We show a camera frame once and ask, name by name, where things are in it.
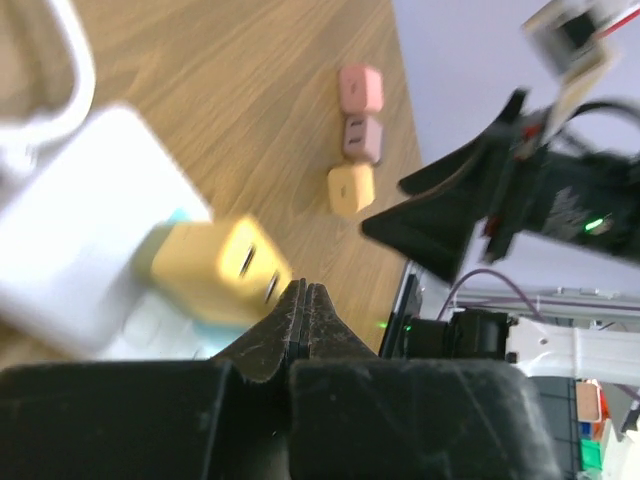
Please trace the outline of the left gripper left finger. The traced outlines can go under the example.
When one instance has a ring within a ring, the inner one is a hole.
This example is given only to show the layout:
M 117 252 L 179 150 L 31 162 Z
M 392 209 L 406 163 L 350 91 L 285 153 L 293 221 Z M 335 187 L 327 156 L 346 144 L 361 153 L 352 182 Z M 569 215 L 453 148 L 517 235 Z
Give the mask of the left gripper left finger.
M 267 383 L 308 357 L 308 284 L 291 281 L 273 310 L 214 356 L 229 361 L 249 382 Z

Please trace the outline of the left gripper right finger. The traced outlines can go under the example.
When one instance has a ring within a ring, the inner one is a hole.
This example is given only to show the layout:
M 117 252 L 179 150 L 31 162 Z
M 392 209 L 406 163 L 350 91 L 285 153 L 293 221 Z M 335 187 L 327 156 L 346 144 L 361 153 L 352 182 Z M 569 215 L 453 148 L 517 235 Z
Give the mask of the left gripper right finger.
M 326 287 L 312 283 L 306 292 L 305 356 L 314 360 L 377 358 L 337 315 Z

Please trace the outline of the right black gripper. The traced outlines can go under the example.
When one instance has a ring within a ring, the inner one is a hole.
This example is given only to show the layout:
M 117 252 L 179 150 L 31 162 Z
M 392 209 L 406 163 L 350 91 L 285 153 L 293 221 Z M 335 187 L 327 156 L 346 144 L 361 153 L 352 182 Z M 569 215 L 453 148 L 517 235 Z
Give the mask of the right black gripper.
M 485 219 L 484 259 L 505 258 L 514 237 L 545 239 L 619 258 L 639 260 L 639 157 L 596 151 L 557 134 L 574 154 L 542 137 L 547 113 L 522 112 L 528 91 L 514 90 L 497 117 L 473 140 L 398 181 L 410 197 L 444 193 L 485 157 L 494 180 Z M 469 202 L 413 199 L 361 223 L 362 234 L 417 263 L 445 283 L 454 282 L 478 216 Z

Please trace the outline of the brown pink charger plug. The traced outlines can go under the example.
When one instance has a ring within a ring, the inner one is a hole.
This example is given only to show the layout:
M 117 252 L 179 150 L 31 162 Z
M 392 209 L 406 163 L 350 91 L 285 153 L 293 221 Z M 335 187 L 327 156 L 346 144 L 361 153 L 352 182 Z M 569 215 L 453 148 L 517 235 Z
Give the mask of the brown pink charger plug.
M 345 120 L 343 153 L 378 165 L 382 158 L 383 126 L 372 115 L 350 115 Z

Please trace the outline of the pink orange charger plug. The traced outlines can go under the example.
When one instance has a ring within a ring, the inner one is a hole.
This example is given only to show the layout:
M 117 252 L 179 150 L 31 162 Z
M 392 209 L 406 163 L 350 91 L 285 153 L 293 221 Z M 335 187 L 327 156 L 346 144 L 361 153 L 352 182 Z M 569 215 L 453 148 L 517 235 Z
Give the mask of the pink orange charger plug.
M 347 65 L 338 73 L 341 110 L 345 114 L 377 114 L 384 106 L 382 73 L 365 64 Z

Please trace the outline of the white power strip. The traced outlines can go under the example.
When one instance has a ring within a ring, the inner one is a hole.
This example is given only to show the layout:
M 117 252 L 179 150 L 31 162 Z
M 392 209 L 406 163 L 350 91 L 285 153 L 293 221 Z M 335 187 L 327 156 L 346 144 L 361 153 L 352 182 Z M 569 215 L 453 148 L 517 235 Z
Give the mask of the white power strip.
M 133 108 L 99 110 L 1 199 L 1 315 L 83 360 L 202 358 L 194 321 L 141 283 L 132 259 L 154 227 L 211 217 Z

